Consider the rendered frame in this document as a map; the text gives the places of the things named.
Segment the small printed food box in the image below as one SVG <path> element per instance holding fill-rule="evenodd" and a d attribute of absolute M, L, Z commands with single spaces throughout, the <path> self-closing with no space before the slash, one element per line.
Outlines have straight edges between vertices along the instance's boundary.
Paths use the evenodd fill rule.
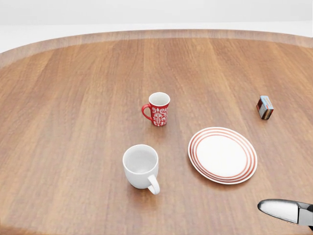
<path fill-rule="evenodd" d="M 259 116 L 263 120 L 268 120 L 274 111 L 274 107 L 267 95 L 261 95 L 256 105 Z"/>

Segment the white plate with red rings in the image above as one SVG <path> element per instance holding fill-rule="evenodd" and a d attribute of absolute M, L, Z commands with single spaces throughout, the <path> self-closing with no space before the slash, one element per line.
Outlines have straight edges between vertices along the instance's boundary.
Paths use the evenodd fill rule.
<path fill-rule="evenodd" d="M 224 127 L 199 130 L 190 139 L 187 152 L 195 170 L 219 184 L 243 183 L 253 176 L 258 165 L 251 142 Z"/>

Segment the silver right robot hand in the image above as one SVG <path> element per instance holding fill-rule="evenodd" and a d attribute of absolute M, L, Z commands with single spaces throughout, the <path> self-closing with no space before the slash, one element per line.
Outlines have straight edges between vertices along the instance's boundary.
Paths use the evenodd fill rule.
<path fill-rule="evenodd" d="M 265 199 L 258 203 L 257 208 L 274 218 L 308 226 L 313 232 L 313 204 L 285 199 Z"/>

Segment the white mug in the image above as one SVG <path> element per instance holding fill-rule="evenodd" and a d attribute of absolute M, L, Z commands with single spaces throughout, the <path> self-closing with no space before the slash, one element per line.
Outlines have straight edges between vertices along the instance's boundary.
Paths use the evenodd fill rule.
<path fill-rule="evenodd" d="M 152 194 L 160 193 L 157 181 L 158 154 L 150 146 L 137 144 L 127 149 L 122 163 L 128 182 L 137 189 L 148 189 Z"/>

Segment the red patterned mug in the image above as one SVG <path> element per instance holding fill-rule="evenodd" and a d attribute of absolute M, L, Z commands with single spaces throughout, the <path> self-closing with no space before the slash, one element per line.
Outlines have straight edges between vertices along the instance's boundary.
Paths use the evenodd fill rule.
<path fill-rule="evenodd" d="M 154 126 L 162 127 L 167 124 L 170 101 L 169 95 L 164 92 L 153 93 L 149 96 L 149 103 L 142 106 L 142 114 Z"/>

